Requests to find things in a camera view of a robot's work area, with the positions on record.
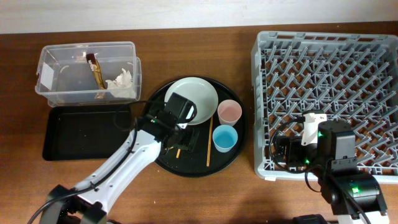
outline green light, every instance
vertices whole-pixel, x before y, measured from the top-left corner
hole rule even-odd
[[[353,193],[360,193],[361,191],[357,187],[353,187]]]

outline plastic cup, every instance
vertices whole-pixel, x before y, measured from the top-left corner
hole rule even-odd
[[[224,100],[218,105],[217,114],[221,124],[234,126],[242,116],[242,107],[234,100]]]
[[[238,141],[238,133],[229,125],[220,125],[213,131],[213,142],[219,152],[228,152]]]

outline white wall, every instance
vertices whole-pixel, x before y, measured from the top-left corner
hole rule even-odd
[[[0,0],[0,33],[398,20],[395,0]]]

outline pink cup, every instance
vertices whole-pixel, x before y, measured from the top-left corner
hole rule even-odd
[[[242,116],[242,107],[234,100],[224,100],[218,105],[217,113],[221,124],[234,126]]]

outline chopstick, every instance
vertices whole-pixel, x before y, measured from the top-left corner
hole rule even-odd
[[[210,119],[210,130],[209,130],[209,143],[207,146],[207,163],[206,166],[210,166],[210,149],[211,149],[211,132],[213,130],[213,116]]]

